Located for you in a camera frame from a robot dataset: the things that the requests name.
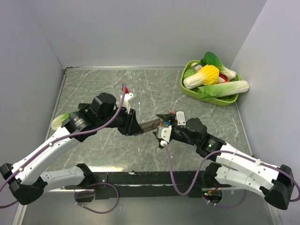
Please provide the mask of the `beige white remote control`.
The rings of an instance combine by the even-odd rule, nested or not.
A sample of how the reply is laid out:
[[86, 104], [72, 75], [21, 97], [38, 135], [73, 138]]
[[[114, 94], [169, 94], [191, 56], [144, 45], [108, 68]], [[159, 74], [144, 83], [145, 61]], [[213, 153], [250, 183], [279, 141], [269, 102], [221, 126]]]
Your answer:
[[156, 129], [160, 125], [160, 118], [154, 118], [143, 123], [140, 123], [139, 126], [141, 127], [144, 133], [152, 131]]

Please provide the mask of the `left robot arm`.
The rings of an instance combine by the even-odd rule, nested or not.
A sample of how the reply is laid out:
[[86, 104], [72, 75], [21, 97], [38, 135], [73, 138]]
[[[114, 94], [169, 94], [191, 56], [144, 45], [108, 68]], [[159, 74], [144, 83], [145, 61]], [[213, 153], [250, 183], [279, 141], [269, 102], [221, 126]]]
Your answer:
[[93, 172], [86, 164], [46, 172], [50, 164], [63, 153], [95, 135], [100, 128], [117, 128], [122, 135], [131, 136], [143, 132], [131, 108], [134, 93], [121, 96], [120, 104], [108, 93], [94, 97], [91, 103], [80, 103], [77, 112], [70, 113], [52, 136], [24, 159], [14, 164], [5, 163], [0, 173], [9, 189], [22, 205], [36, 201], [43, 193], [65, 187], [88, 188], [94, 181]]

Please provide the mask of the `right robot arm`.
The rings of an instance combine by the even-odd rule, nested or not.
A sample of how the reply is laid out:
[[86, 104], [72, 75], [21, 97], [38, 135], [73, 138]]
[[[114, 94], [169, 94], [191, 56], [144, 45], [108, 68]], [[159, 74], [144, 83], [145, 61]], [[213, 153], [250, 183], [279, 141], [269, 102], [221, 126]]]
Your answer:
[[204, 176], [208, 186], [221, 184], [248, 190], [280, 210], [286, 210], [293, 201], [295, 181], [289, 166], [271, 165], [237, 150], [209, 134], [199, 118], [186, 120], [182, 111], [157, 117], [160, 125], [154, 134], [161, 148], [175, 140], [195, 146], [197, 154], [212, 161]]

